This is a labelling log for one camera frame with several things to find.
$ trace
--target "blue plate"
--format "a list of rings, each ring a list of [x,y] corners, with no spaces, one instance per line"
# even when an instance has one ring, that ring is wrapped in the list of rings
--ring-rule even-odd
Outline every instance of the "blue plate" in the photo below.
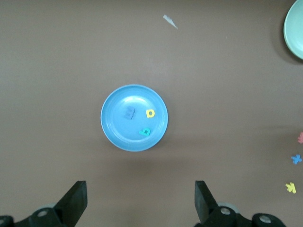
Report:
[[[303,59],[303,0],[297,0],[287,13],[284,38],[291,52]]]
[[[163,137],[168,113],[161,97],[142,85],[126,85],[112,92],[101,110],[106,137],[127,151],[151,148]]]

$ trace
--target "plate rim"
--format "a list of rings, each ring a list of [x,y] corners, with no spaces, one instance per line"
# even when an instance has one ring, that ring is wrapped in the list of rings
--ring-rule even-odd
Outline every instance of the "plate rim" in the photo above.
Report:
[[[287,27],[286,24],[287,24],[287,22],[288,22],[289,15],[291,14],[291,11],[292,11],[293,8],[296,6],[296,4],[297,4],[298,2],[300,2],[300,1],[303,1],[303,0],[297,0],[297,1],[295,1],[295,2],[293,3],[293,5],[290,7],[290,9],[289,9],[289,11],[288,11],[288,13],[287,13],[287,15],[286,15],[286,17],[285,17],[283,33],[284,33],[284,39],[285,39],[285,42],[286,42],[286,45],[287,45],[288,49],[289,49],[295,56],[297,56],[297,57],[300,58],[300,59],[303,59],[303,55],[302,55],[302,56],[298,55],[298,53],[295,52],[294,46],[290,44],[289,38],[288,38],[288,36],[287,36],[287,31],[286,31],[286,27]]]
[[[104,106],[106,105],[107,101],[111,98],[111,96],[113,96],[117,91],[121,90],[121,89],[124,89],[126,87],[141,87],[141,88],[144,88],[144,89],[147,89],[149,91],[151,91],[152,93],[154,93],[163,103],[164,105],[164,111],[165,111],[165,116],[166,116],[166,119],[165,119],[165,127],[164,127],[164,130],[163,132],[160,134],[160,139],[159,140],[156,140],[155,143],[152,143],[150,146],[148,146],[148,148],[145,148],[145,149],[125,149],[121,146],[118,146],[117,144],[115,144],[110,138],[109,136],[106,134],[106,131],[104,130],[104,125],[103,125],[103,122],[102,122],[102,113],[103,113],[103,110],[104,110]],[[167,110],[167,107],[165,105],[165,102],[164,100],[161,98],[161,96],[156,92],[154,91],[153,89],[151,89],[150,87],[147,87],[145,85],[141,85],[141,84],[128,84],[128,85],[123,85],[121,87],[118,87],[117,89],[115,89],[114,91],[112,91],[108,96],[107,98],[105,99],[103,105],[102,105],[102,108],[101,108],[101,113],[100,113],[100,121],[101,121],[101,126],[102,126],[102,130],[105,134],[105,136],[107,137],[107,139],[113,144],[115,145],[116,147],[122,149],[122,150],[125,150],[125,151],[131,151],[131,152],[140,152],[140,151],[145,151],[145,150],[148,150],[150,148],[152,148],[153,146],[155,146],[164,136],[166,130],[167,130],[167,127],[168,127],[168,123],[169,123],[169,115],[168,115],[168,110]]]

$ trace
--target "white scrap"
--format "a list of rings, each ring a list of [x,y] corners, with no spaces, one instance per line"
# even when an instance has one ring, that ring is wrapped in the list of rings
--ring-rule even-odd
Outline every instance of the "white scrap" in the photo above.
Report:
[[[178,29],[178,27],[174,24],[174,22],[172,21],[172,19],[170,19],[169,16],[164,15],[163,18],[166,19],[166,21],[173,25],[176,29]]]

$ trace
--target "light green bowl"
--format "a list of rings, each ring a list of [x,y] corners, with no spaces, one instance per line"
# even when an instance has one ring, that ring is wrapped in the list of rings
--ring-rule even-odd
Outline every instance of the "light green bowl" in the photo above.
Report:
[[[303,0],[297,0],[287,13],[284,39],[291,52],[303,59]]]

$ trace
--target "yellow foam letter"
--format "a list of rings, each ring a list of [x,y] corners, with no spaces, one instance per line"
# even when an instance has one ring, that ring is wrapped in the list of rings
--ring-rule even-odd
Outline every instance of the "yellow foam letter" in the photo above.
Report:
[[[149,109],[146,111],[147,118],[152,118],[155,116],[155,111],[153,109]]]

